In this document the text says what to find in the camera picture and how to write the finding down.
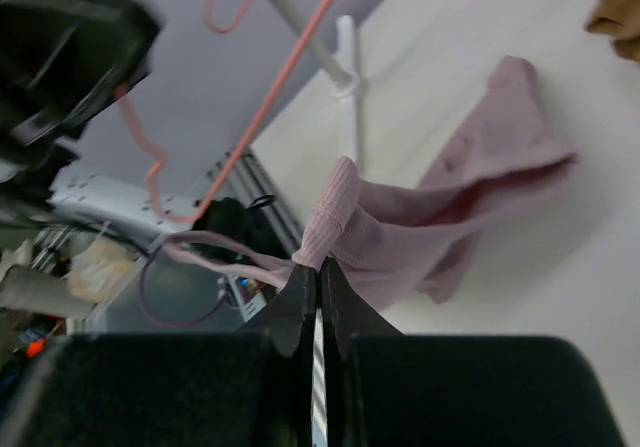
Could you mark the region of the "mauve tank top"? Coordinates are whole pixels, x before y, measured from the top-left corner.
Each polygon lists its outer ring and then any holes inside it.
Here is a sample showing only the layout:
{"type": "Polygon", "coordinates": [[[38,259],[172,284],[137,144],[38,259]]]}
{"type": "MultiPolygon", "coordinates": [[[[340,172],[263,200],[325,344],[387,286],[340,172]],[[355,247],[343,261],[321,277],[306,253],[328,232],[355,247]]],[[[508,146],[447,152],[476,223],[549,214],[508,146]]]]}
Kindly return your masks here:
{"type": "Polygon", "coordinates": [[[575,162],[545,122],[534,66],[506,57],[418,187],[365,181],[352,160],[339,159],[290,259],[211,232],[172,235],[164,248],[177,261],[276,288],[285,286],[295,265],[319,269],[332,258],[378,310],[409,290],[444,302],[482,233],[553,194],[575,162]]]}

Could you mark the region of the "pink hanger of green top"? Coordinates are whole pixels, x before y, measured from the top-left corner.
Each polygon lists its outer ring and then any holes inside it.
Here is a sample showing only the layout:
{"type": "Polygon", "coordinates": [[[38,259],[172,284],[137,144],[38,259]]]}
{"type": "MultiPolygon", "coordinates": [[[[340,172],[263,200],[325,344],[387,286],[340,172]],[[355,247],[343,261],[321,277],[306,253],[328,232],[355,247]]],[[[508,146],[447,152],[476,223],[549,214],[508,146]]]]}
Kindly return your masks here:
{"type": "Polygon", "coordinates": [[[216,14],[216,1],[203,0],[200,15],[204,25],[211,32],[225,35],[239,26],[256,0],[223,0],[227,4],[223,5],[221,18],[216,14]]]}

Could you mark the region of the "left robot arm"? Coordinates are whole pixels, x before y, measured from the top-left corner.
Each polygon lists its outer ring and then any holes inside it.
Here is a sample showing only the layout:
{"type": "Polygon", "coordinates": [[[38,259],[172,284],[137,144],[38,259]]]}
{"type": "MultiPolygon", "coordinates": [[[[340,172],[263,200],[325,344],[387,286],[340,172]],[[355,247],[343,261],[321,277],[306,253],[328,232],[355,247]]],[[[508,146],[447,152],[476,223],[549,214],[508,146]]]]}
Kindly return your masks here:
{"type": "Polygon", "coordinates": [[[257,102],[257,81],[235,81],[239,62],[216,53],[194,13],[204,0],[1,0],[1,242],[46,226],[47,200],[79,143],[111,170],[141,171],[126,148],[113,97],[138,85],[150,130],[181,149],[222,149],[257,102]]]}

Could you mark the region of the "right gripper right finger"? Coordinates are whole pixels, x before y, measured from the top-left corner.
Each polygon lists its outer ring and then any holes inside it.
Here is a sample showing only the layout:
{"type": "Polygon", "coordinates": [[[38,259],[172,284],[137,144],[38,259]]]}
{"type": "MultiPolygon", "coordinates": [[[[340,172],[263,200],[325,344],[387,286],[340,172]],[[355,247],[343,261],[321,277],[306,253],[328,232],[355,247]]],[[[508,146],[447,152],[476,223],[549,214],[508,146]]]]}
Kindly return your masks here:
{"type": "Polygon", "coordinates": [[[550,336],[405,335],[319,273],[332,446],[620,446],[589,362],[550,336]]]}

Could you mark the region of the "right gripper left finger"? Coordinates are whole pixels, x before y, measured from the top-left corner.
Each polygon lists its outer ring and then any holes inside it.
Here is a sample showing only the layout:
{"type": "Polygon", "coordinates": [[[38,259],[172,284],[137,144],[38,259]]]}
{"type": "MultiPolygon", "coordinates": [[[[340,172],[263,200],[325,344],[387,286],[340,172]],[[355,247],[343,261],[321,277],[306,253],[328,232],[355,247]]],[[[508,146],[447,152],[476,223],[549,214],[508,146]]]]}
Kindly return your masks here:
{"type": "Polygon", "coordinates": [[[73,335],[29,365],[5,446],[308,446],[316,274],[242,329],[73,335]]]}

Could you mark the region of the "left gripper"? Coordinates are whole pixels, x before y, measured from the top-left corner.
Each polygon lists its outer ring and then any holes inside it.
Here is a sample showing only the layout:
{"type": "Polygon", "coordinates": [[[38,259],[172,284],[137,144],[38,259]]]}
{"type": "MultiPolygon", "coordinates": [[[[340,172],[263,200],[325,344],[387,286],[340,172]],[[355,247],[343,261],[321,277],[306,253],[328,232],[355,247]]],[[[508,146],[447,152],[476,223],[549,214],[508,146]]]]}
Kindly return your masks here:
{"type": "Polygon", "coordinates": [[[148,73],[161,22],[140,0],[1,0],[1,158],[34,167],[148,73]]]}

